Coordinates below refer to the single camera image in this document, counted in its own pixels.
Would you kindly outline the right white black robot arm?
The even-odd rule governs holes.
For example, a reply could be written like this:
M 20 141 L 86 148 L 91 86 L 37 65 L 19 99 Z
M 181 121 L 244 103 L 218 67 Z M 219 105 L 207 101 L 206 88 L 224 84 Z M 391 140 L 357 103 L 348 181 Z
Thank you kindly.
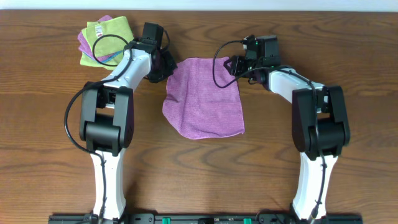
M 298 222 L 327 221 L 326 195 L 333 168 L 350 140 L 343 90 L 327 86 L 281 65 L 275 55 L 234 56 L 224 63 L 235 78 L 247 78 L 292 105 L 292 139 L 300 153 L 298 188 L 292 202 Z

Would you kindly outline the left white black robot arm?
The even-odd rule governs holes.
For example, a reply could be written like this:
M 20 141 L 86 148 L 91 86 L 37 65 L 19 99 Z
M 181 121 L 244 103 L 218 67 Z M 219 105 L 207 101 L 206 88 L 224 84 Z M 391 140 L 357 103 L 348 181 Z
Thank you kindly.
M 134 133 L 134 90 L 141 80 L 157 83 L 177 65 L 159 40 L 133 40 L 116 68 L 82 92 L 80 139 L 95 168 L 96 201 L 88 223 L 124 223 L 123 159 Z

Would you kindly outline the purple microfiber cloth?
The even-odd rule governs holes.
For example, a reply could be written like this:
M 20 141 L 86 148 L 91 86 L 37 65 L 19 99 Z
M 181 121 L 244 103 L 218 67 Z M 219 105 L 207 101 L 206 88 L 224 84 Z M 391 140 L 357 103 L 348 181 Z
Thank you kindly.
M 245 132 L 238 84 L 224 68 L 227 58 L 188 58 L 168 77 L 162 112 L 188 139 L 227 138 Z

